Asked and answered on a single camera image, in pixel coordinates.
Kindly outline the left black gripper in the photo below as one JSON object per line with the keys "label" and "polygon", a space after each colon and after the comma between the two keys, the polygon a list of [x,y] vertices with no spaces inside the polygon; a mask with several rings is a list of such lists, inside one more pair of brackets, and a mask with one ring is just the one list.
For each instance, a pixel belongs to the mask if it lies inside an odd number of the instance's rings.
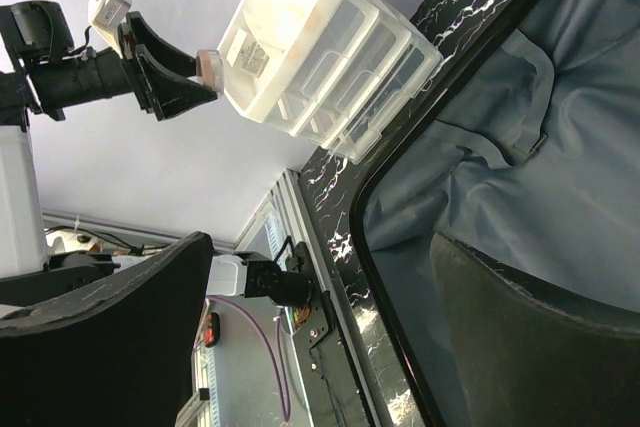
{"label": "left black gripper", "polygon": [[106,76],[106,94],[134,94],[140,109],[159,121],[218,99],[212,88],[195,80],[196,58],[162,40],[139,12],[125,16],[116,44],[119,50],[109,47],[95,57]]}

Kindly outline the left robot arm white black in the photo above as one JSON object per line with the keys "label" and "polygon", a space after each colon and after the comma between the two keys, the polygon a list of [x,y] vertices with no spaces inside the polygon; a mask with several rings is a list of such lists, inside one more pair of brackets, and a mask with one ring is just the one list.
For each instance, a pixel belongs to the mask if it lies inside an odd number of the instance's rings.
{"label": "left robot arm white black", "polygon": [[1,312],[58,297],[113,274],[110,254],[49,254],[29,116],[65,118],[68,107],[134,94],[159,121],[216,100],[224,90],[215,50],[191,56],[161,39],[137,12],[90,28],[108,47],[74,45],[60,5],[26,1],[1,9],[1,39],[13,66],[1,75]]}

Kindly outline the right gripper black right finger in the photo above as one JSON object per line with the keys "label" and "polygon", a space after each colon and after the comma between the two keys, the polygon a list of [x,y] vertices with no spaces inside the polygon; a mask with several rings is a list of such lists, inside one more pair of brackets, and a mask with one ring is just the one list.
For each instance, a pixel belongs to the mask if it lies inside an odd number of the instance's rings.
{"label": "right gripper black right finger", "polygon": [[446,234],[430,259],[473,425],[638,425],[638,313]]}

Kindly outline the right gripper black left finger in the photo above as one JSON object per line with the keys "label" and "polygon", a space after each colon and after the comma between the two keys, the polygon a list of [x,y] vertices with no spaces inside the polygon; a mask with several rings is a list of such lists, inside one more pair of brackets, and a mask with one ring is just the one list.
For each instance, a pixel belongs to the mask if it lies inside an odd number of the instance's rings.
{"label": "right gripper black left finger", "polygon": [[195,232],[2,318],[2,425],[174,425],[213,254]]}

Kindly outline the pink round cosmetic item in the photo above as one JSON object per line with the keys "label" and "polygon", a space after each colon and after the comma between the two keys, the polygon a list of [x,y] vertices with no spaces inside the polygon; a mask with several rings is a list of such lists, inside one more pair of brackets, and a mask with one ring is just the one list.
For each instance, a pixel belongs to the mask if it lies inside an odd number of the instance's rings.
{"label": "pink round cosmetic item", "polygon": [[217,50],[201,49],[196,53],[196,76],[201,84],[220,95],[224,93],[224,64]]}

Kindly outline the blue cartoon fish suitcase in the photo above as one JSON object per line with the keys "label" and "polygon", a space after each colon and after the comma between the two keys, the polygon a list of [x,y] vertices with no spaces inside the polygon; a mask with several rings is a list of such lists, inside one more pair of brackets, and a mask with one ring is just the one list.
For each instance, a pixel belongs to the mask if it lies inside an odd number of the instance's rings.
{"label": "blue cartoon fish suitcase", "polygon": [[391,164],[362,225],[449,426],[475,425],[435,234],[639,315],[639,0],[540,0]]}

